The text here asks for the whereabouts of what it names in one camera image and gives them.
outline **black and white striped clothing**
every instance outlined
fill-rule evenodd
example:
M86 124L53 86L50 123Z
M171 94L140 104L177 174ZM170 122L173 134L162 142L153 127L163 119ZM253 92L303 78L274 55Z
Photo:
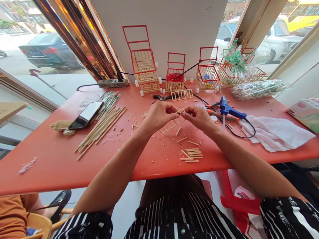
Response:
M319 238L319 212L297 198L264 199L260 206L269 239ZM62 238L111 238L113 225L107 213L80 213L56 233ZM152 203L134 221L125 239L246 238L216 207L195 193L168 195Z

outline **phone screen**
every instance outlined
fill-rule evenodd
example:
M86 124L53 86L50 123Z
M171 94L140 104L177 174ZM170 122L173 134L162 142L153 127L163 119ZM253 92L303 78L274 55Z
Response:
M69 129L81 129L86 127L96 115L102 104L103 102L89 103L76 120L69 126Z

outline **blue glue gun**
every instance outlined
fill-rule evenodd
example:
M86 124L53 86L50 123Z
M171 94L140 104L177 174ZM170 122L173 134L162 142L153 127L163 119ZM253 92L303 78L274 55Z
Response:
M239 118L239 119L245 119L247 117L247 114L241 113L234 108L232 108L228 102L225 96L222 96L220 98L220 114L222 115L227 115L231 114L232 116Z

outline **shoe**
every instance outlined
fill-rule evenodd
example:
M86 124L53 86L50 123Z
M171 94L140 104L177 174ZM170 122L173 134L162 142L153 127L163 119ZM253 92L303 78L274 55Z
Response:
M58 206L58 209L50 218L52 221L52 224L55 224L58 221L60 221L62 209L69 202L71 198L71 194L72 194L71 190L64 190L61 193L59 193L58 196L48 205L48 207Z

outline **person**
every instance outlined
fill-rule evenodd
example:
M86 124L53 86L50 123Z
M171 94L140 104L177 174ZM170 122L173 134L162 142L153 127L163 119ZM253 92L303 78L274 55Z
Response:
M45 207L38 193L0 197L0 239L20 239L27 236L28 213L50 218L52 223L60 220L61 211L71 197L71 190L65 190Z
M262 199L267 237L319 238L319 212L270 164L222 131L205 109L189 106L181 116L202 130ZM153 133L179 117L169 102L155 102L123 147L95 176L54 238L111 238L111 215ZM195 175L147 180L136 220L126 239L246 238L219 210Z

